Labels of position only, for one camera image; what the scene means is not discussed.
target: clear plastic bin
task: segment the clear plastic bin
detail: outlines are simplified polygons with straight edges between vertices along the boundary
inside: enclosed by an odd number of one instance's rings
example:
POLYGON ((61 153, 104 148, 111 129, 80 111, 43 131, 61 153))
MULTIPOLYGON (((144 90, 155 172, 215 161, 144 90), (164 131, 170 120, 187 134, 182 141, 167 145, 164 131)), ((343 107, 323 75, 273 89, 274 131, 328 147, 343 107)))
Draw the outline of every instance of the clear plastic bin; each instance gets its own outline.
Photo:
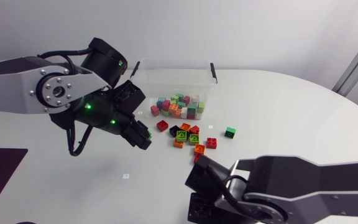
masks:
POLYGON ((130 79, 146 96, 138 110, 148 118, 201 119, 208 112, 209 93, 218 83, 214 65, 206 60, 142 59, 130 79), (157 103, 161 98, 169 100, 168 111, 167 103, 157 103), (158 108, 154 114, 152 106, 158 108))

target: white table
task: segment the white table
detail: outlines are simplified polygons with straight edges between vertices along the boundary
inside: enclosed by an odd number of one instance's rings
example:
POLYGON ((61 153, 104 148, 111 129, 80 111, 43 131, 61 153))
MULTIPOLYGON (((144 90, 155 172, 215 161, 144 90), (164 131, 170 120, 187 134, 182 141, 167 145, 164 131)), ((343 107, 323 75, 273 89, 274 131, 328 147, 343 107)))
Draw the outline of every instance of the white table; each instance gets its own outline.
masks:
MULTIPOLYGON (((217 75, 203 120, 190 121, 200 127, 203 141, 218 139, 216 150, 206 150, 216 162, 230 168, 237 159, 266 154, 318 164, 358 161, 358 106, 351 101, 278 73, 217 75), (223 136, 227 126, 237 129, 234 139, 223 136)), ((183 120, 135 113, 153 133, 146 151, 94 129, 78 157, 68 154, 64 130, 46 114, 0 113, 0 147, 29 149, 0 195, 0 223, 187 223, 192 191, 185 180, 193 147, 174 148, 168 130, 156 128, 161 119, 170 127, 183 120)), ((86 126, 77 127, 79 139, 86 126)), ((320 223, 355 222, 358 218, 329 217, 320 223)))

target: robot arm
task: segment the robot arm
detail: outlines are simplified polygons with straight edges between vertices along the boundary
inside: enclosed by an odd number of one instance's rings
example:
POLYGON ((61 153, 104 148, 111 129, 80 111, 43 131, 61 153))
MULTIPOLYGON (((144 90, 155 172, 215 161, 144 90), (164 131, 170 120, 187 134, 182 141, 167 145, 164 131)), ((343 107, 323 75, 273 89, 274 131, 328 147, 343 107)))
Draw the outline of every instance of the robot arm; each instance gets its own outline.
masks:
POLYGON ((126 81, 114 88, 127 68, 127 60, 101 39, 79 51, 47 52, 0 62, 0 111, 47 113, 66 130, 72 156, 79 155, 93 127, 119 134, 132 146, 147 149, 151 135, 134 110, 145 99, 142 91, 126 81), (69 55, 88 55, 81 66, 69 55), (52 63, 61 56, 68 63, 52 63), (74 149, 75 121, 88 125, 80 146, 74 149))
POLYGON ((330 215, 358 217, 358 163, 318 166, 299 157, 262 156, 238 160, 229 170, 201 156, 186 185, 197 192, 188 217, 196 223, 307 224, 330 215), (249 179, 236 175, 239 170, 249 171, 249 179))

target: white wall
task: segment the white wall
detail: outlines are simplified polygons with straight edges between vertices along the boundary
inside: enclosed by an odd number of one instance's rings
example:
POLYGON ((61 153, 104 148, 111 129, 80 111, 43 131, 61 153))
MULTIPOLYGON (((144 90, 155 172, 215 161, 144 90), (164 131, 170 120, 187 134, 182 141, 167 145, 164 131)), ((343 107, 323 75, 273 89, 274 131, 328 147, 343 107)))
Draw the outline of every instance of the white wall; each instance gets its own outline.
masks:
POLYGON ((144 57, 206 58, 332 88, 358 51, 358 0, 0 0, 0 60, 84 49, 93 37, 130 67, 144 57))

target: lego brick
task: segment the lego brick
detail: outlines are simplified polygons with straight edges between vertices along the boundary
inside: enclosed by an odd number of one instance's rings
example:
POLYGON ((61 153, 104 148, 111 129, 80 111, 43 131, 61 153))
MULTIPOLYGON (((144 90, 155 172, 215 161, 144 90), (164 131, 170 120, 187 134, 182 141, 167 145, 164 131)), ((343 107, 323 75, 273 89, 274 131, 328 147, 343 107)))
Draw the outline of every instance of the lego brick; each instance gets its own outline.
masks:
POLYGON ((198 134, 191 134, 190 135, 190 144, 192 146, 195 146, 198 143, 200 143, 200 136, 198 134))
POLYGON ((174 114, 174 113, 176 113, 177 109, 178 109, 178 105, 175 105, 175 104, 170 105, 168 112, 171 113, 171 114, 174 114))
POLYGON ((216 138, 207 138, 206 139, 206 147, 208 149, 216 149, 218 143, 216 142, 216 138))
POLYGON ((160 114, 160 109, 154 105, 150 107, 150 110, 153 116, 158 116, 160 114))
POLYGON ((199 95, 194 95, 192 102, 193 102, 193 103, 198 103, 198 102, 200 102, 200 96, 199 96, 199 95))
POLYGON ((194 155, 197 155, 197 153, 204 154, 205 152, 205 146, 201 144, 196 144, 194 148, 194 155))
POLYGON ((196 114, 197 113, 197 105, 195 103, 190 103, 187 106, 187 113, 188 114, 196 114))
POLYGON ((228 138, 234 138, 234 134, 236 133, 236 130, 234 128, 227 127, 226 132, 224 135, 228 138))
POLYGON ((177 97, 179 97, 179 102, 183 102, 183 94, 177 93, 177 97))
POLYGON ((166 100, 166 98, 165 98, 165 97, 159 97, 157 102, 161 102, 161 103, 163 103, 165 100, 166 100))
POLYGON ((180 109, 186 107, 186 104, 184 102, 178 102, 178 106, 180 109))
POLYGON ((187 142, 187 131, 177 131, 177 141, 178 142, 187 142))
POLYGON ((190 128, 190 134, 199 134, 200 133, 200 128, 196 125, 190 128))
POLYGON ((171 96, 171 101, 175 100, 176 102, 179 101, 179 96, 171 96))
POLYGON ((183 129, 183 130, 185 130, 185 131, 189 131, 190 128, 191 128, 191 125, 190 125, 190 124, 183 123, 183 124, 181 124, 180 128, 183 129))
POLYGON ((169 116, 169 112, 168 112, 168 111, 161 110, 161 113, 162 113, 164 116, 169 116))
POLYGON ((198 109, 197 109, 197 113, 203 113, 205 109, 205 104, 202 102, 198 103, 198 109))
POLYGON ((158 101, 157 102, 157 108, 162 110, 162 102, 161 101, 158 101))
POLYGON ((195 114, 187 114, 187 119, 196 119, 195 114))
POLYGON ((173 140, 173 147, 178 147, 180 149, 183 149, 183 146, 185 145, 184 142, 178 142, 177 139, 173 140))
POLYGON ((184 130, 180 129, 177 125, 169 129, 169 133, 172 135, 172 137, 176 137, 178 131, 184 131, 184 130))
POLYGON ((183 98, 183 102, 186 103, 186 106, 189 105, 189 103, 190 103, 190 96, 185 96, 185 97, 183 98))
POLYGON ((170 101, 169 101, 169 100, 165 100, 165 101, 162 103, 162 109, 165 110, 165 111, 168 111, 170 105, 171 105, 171 104, 170 104, 170 101))
POLYGON ((164 120, 162 120, 162 121, 157 123, 157 128, 160 131, 165 131, 168 128, 168 123, 165 122, 164 120))

